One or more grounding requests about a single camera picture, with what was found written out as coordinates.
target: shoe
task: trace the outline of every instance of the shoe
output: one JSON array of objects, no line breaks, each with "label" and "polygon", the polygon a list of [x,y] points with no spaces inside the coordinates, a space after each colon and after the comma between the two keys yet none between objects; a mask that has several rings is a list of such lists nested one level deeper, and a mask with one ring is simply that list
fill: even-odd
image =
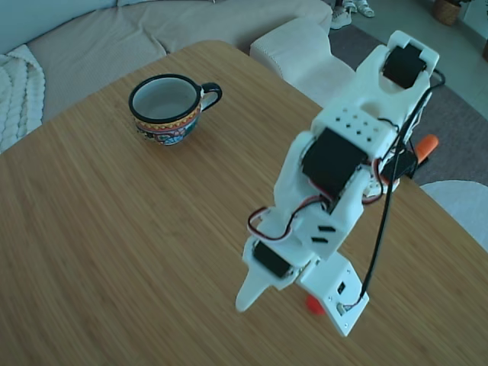
[{"label": "shoe", "polygon": [[336,6],[332,12],[332,23],[330,27],[337,30],[346,25],[350,25],[350,23],[352,23],[351,9],[346,10],[342,6]]},{"label": "shoe", "polygon": [[360,14],[363,14],[366,18],[374,17],[374,10],[370,8],[367,0],[355,0],[354,3]]},{"label": "shoe", "polygon": [[357,13],[358,12],[358,8],[356,7],[356,4],[354,3],[353,0],[344,0],[342,2],[342,7],[345,10],[349,10],[351,13]]}]

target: black rim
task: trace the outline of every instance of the black rim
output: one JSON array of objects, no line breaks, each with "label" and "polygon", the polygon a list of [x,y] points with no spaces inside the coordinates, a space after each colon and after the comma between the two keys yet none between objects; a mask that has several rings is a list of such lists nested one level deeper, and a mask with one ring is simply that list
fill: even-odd
[{"label": "black rim", "polygon": [[[197,92],[197,98],[195,99],[195,102],[193,103],[193,105],[191,107],[189,107],[189,109],[187,109],[185,112],[180,113],[177,116],[174,116],[171,118],[154,119],[154,118],[144,117],[143,115],[137,113],[137,111],[134,109],[134,106],[133,106],[134,96],[144,85],[149,84],[150,82],[153,82],[153,81],[159,80],[159,79],[180,79],[180,80],[184,80],[187,83],[191,84],[191,86],[193,86],[195,91]],[[129,109],[130,109],[130,112],[138,120],[141,120],[143,122],[147,122],[148,124],[168,124],[170,122],[174,122],[176,120],[179,120],[183,117],[188,116],[198,106],[198,103],[200,103],[200,99],[201,99],[200,91],[201,91],[201,87],[199,85],[195,84],[193,80],[191,80],[190,78],[187,78],[186,76],[179,75],[179,74],[156,75],[156,76],[153,76],[152,78],[144,80],[143,82],[138,84],[138,86],[135,87],[134,90],[132,90],[132,92],[129,95]]]}]

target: robotic arm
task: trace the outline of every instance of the robotic arm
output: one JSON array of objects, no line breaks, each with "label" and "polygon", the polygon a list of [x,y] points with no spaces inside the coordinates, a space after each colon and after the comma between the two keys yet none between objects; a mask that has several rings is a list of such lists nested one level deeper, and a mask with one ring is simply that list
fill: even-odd
[{"label": "robotic arm", "polygon": [[[249,218],[251,236],[242,255],[249,272],[236,298],[238,311],[270,286],[281,290],[297,282],[348,335],[369,297],[360,296],[361,280],[337,250],[363,205],[383,193],[380,172],[419,122],[438,58],[395,32],[292,142],[274,187],[274,207]],[[262,221],[254,227],[256,218]]]}]

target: orange handle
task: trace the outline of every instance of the orange handle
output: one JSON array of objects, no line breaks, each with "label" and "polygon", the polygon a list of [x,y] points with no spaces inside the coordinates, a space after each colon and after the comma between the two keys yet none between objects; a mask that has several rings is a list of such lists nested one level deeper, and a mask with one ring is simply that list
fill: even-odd
[{"label": "orange handle", "polygon": [[419,160],[419,164],[423,162],[427,156],[439,145],[439,139],[435,135],[427,135],[415,147],[415,154]]}]

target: patterned mug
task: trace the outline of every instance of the patterned mug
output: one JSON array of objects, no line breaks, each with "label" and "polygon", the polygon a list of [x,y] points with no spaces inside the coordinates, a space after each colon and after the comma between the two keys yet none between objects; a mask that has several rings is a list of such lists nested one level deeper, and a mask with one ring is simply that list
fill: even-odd
[{"label": "patterned mug", "polygon": [[130,93],[129,109],[145,138],[162,145],[182,141],[197,125],[201,112],[222,98],[214,82],[196,84],[177,74],[153,76]]}]

